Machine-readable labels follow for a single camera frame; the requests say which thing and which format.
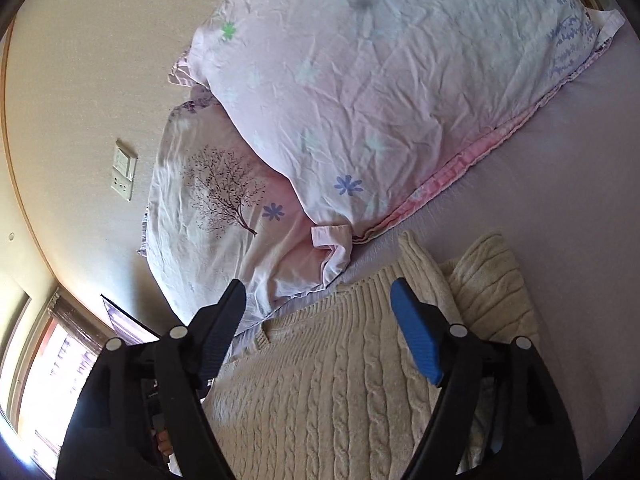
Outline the white wall switch socket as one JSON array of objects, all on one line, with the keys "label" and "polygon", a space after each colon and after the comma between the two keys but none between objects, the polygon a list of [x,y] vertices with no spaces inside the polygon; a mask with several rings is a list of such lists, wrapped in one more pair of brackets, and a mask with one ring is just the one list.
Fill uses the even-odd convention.
[{"label": "white wall switch socket", "polygon": [[112,161],[111,189],[127,202],[132,199],[137,162],[138,155],[117,140]]}]

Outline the dark framed bedside object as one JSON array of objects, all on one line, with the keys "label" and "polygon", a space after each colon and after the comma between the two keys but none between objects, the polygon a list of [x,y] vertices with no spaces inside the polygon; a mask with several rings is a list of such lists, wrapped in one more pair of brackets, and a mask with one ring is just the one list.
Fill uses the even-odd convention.
[{"label": "dark framed bedside object", "polygon": [[160,336],[154,330],[151,330],[128,312],[122,310],[111,299],[104,295],[101,296],[101,299],[114,332],[126,344],[132,346],[133,344],[148,344],[149,342],[158,341]]}]

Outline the lilac bed sheet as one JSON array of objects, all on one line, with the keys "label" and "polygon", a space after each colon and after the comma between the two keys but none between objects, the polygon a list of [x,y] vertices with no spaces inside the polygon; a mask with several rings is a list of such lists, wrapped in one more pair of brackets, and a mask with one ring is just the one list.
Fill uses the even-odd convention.
[{"label": "lilac bed sheet", "polygon": [[639,406],[639,39],[596,62],[402,224],[437,261],[500,232],[586,474]]}]

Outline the cream cable-knit sweater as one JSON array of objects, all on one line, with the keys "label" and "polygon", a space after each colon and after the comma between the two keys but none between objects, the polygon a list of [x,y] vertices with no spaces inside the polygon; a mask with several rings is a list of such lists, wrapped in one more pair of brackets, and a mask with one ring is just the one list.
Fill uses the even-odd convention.
[{"label": "cream cable-knit sweater", "polygon": [[402,475],[438,392],[416,368],[390,307],[398,278],[480,338],[538,338],[523,275],[500,234],[442,263],[410,233],[398,244],[395,262],[266,321],[224,363],[203,408],[236,478]]}]

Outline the wooden framed window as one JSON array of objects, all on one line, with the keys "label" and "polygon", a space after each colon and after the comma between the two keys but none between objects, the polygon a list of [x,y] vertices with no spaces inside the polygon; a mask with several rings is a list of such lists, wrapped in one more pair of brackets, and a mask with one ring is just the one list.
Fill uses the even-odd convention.
[{"label": "wooden framed window", "polygon": [[105,340],[65,289],[45,304],[1,280],[1,419],[17,456],[53,479],[78,396]]}]

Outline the large pink floral pillow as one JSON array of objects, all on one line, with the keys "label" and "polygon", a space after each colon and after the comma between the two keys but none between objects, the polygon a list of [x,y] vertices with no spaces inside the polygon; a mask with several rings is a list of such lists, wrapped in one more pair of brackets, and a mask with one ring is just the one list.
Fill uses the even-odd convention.
[{"label": "large pink floral pillow", "polygon": [[221,0],[200,84],[318,226],[370,240],[461,178],[624,24],[580,0]]}]

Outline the pink tree-print pillow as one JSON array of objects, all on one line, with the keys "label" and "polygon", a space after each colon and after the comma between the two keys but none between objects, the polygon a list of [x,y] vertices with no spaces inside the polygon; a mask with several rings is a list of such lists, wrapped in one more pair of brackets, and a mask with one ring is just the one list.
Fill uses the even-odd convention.
[{"label": "pink tree-print pillow", "polygon": [[290,181],[253,152],[200,84],[168,117],[145,241],[151,272],[183,322],[236,278],[247,321],[256,323],[328,287],[352,258],[352,231],[315,226]]}]

